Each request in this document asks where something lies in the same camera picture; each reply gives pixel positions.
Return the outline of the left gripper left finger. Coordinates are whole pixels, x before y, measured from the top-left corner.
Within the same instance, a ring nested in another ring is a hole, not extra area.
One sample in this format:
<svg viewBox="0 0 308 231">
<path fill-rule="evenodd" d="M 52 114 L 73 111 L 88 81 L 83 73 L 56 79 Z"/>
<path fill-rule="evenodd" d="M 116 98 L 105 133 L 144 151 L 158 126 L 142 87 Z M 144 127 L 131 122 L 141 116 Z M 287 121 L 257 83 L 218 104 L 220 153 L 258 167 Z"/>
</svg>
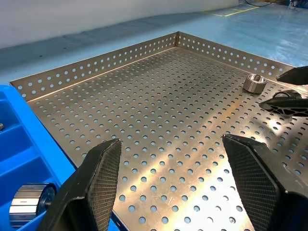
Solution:
<svg viewBox="0 0 308 231">
<path fill-rule="evenodd" d="M 64 182 L 38 231 L 107 231 L 116 198 L 122 143 L 104 141 Z"/>
</svg>

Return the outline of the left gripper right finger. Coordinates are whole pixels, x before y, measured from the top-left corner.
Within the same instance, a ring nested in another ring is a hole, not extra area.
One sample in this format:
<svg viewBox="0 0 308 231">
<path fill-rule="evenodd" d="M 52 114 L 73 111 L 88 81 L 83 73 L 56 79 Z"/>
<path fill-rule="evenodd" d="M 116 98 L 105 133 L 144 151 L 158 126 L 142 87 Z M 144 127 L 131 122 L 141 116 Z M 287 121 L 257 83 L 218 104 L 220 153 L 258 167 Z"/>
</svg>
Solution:
<svg viewBox="0 0 308 231">
<path fill-rule="evenodd" d="M 222 142 L 255 231 L 308 231 L 308 166 L 250 138 L 224 134 Z"/>
</svg>

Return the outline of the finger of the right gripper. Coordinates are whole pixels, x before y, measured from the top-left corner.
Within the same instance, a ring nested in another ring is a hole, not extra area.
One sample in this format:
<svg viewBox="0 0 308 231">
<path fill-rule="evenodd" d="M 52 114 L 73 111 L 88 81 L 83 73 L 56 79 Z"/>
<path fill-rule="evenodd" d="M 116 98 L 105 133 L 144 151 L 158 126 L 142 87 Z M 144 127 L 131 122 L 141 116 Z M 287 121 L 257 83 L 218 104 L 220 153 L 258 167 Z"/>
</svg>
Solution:
<svg viewBox="0 0 308 231">
<path fill-rule="evenodd" d="M 308 85 L 308 66 L 295 67 L 278 77 L 277 81 L 292 85 Z"/>
<path fill-rule="evenodd" d="M 259 103 L 259 106 L 284 117 L 308 117 L 308 98 L 303 98 L 295 90 L 279 91 L 272 98 Z"/>
</svg>

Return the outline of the blue compartment tray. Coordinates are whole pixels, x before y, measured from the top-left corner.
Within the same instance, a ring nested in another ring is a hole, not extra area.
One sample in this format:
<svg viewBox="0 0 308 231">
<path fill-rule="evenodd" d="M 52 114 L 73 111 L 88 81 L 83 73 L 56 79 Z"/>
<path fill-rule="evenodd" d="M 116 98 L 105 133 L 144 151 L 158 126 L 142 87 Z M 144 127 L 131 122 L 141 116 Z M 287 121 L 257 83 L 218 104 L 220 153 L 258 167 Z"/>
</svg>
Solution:
<svg viewBox="0 0 308 231">
<path fill-rule="evenodd" d="M 9 209 L 16 191 L 27 183 L 53 183 L 57 192 L 78 169 L 14 87 L 0 85 L 0 231 L 38 231 L 40 214 L 16 229 Z M 112 210 L 107 231 L 128 231 Z"/>
</svg>

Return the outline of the perforated metal tray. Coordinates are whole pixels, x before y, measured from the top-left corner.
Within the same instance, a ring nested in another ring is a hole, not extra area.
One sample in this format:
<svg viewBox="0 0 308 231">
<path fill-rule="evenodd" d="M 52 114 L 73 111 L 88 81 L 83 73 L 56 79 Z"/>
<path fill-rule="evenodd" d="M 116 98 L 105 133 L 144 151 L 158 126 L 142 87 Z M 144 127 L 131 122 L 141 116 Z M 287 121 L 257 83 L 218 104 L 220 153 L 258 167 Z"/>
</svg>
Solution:
<svg viewBox="0 0 308 231">
<path fill-rule="evenodd" d="M 79 166 L 103 140 L 122 141 L 114 211 L 131 231 L 253 231 L 222 135 L 265 143 L 308 166 L 308 118 L 259 103 L 292 86 L 291 67 L 176 32 L 11 82 Z M 267 79 L 261 94 L 243 89 Z"/>
</svg>

